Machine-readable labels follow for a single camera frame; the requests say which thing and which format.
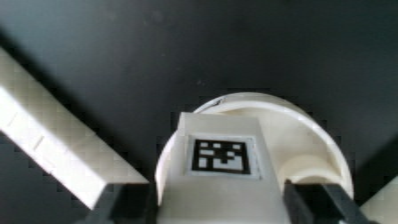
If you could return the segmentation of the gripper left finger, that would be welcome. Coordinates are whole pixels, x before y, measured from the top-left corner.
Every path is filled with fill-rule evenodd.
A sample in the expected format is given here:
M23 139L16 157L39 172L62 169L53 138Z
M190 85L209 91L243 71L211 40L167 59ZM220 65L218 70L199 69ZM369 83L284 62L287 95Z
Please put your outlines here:
M94 209L72 224L156 224L156 185L108 184Z

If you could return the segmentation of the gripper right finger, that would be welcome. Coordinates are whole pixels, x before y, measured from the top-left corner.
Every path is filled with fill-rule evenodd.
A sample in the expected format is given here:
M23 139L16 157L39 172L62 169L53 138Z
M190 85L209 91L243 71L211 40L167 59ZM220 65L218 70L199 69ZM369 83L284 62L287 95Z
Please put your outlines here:
M284 182L291 224L380 224L369 220L337 184Z

